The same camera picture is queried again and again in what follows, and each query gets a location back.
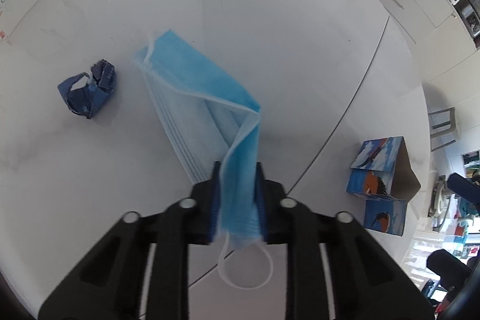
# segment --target white stool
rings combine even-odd
[[[448,121],[442,122],[438,125],[434,125],[432,127],[432,129],[435,130],[435,129],[443,128],[443,127],[446,127],[446,126],[449,126],[449,127],[447,129],[431,133],[430,134],[430,139],[452,133],[453,137],[454,137],[454,140],[449,141],[448,143],[442,144],[441,146],[438,146],[436,148],[433,148],[431,150],[432,152],[436,151],[436,150],[439,150],[440,148],[444,148],[447,145],[453,144],[458,139],[460,139],[460,122],[459,122],[458,116],[455,117],[455,108],[450,107],[448,109],[443,109],[443,110],[439,110],[437,112],[429,113],[428,115],[432,116],[432,115],[437,115],[437,114],[441,114],[441,113],[449,113],[450,114],[450,119]]]

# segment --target marble tabletop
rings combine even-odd
[[[190,192],[133,62],[168,29],[260,103],[266,177],[315,211],[362,219],[345,184],[364,139],[403,135],[426,185],[423,91],[378,0],[40,0],[0,43],[0,269],[34,315],[124,212],[155,214]],[[101,58],[115,65],[117,90],[87,120],[57,85]],[[379,239],[399,258],[396,238]],[[210,289],[219,243],[190,251],[191,314],[204,318],[196,292]]]

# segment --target dark blue crumpled packaging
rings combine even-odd
[[[92,118],[109,99],[115,88],[115,67],[106,60],[100,60],[87,72],[69,77],[58,85],[58,90],[71,112]],[[85,86],[71,90],[81,78],[88,77]]]

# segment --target drawer handle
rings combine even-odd
[[[405,8],[400,4],[400,2],[398,2],[397,0],[392,0],[392,1],[394,1],[399,7],[405,10]]]

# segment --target open cardboard box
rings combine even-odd
[[[364,141],[351,167],[346,191],[367,200],[363,226],[402,236],[407,203],[420,189],[403,137]]]

